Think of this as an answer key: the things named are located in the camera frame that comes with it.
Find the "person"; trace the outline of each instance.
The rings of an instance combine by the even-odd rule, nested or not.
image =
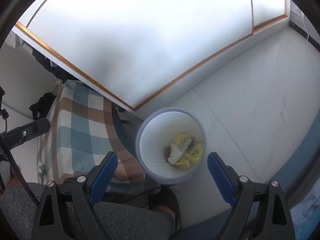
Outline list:
[[[40,200],[45,185],[28,183]],[[112,240],[165,240],[176,236],[181,227],[180,210],[176,196],[168,187],[158,194],[149,194],[150,210],[124,204],[99,202],[94,210]],[[67,203],[71,222],[79,240],[85,240],[72,203]],[[0,196],[0,208],[12,230],[20,240],[30,240],[36,206],[14,174]]]

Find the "tile grout line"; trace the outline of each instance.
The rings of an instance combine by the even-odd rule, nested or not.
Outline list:
[[[202,98],[198,95],[198,93],[192,88],[192,90],[197,94],[197,96],[202,100]],[[230,138],[233,140],[233,142],[235,143],[235,145],[237,146],[237,148],[239,149],[239,151],[241,152],[242,156],[244,157],[244,159],[246,160],[247,164],[249,165],[250,169],[252,170],[253,174],[255,175],[257,181],[260,183],[256,173],[254,172],[253,168],[251,167],[250,163],[248,162],[247,158],[244,156],[243,152],[241,151],[241,149],[239,148],[239,146],[237,145],[237,143],[235,142],[235,140],[233,139],[233,137],[230,135],[230,133],[228,132],[228,130],[224,127],[224,125],[220,122],[219,118],[214,114],[214,112],[210,109],[210,107],[206,104],[206,102],[204,102],[204,104],[209,108],[209,110],[211,111],[211,113],[217,118],[217,120],[219,121],[219,123],[222,125],[222,127],[226,130],[226,132],[228,133],[228,135],[230,136]]]

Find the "plaid tablecloth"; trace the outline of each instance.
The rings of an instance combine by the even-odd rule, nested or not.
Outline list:
[[[47,118],[50,131],[41,136],[37,154],[39,183],[86,175],[109,151],[118,168],[108,192],[139,193],[156,185],[146,183],[137,159],[122,145],[112,119],[112,102],[82,82],[67,81]]]

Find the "white trash bin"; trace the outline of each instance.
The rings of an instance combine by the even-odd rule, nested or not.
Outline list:
[[[166,162],[164,156],[164,149],[174,142],[178,134],[194,136],[196,141],[203,141],[199,160],[187,171],[181,165]],[[146,173],[161,184],[176,184],[190,179],[199,167],[205,149],[202,124],[193,114],[177,107],[163,108],[149,116],[141,125],[136,139],[138,161]]]

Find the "person's hand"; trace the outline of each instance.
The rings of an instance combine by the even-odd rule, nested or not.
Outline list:
[[[13,187],[15,185],[19,185],[20,184],[20,180],[18,179],[18,176],[14,173],[14,171],[12,170],[12,179],[11,181],[8,183],[8,185],[5,187],[5,190],[10,188],[10,187]]]

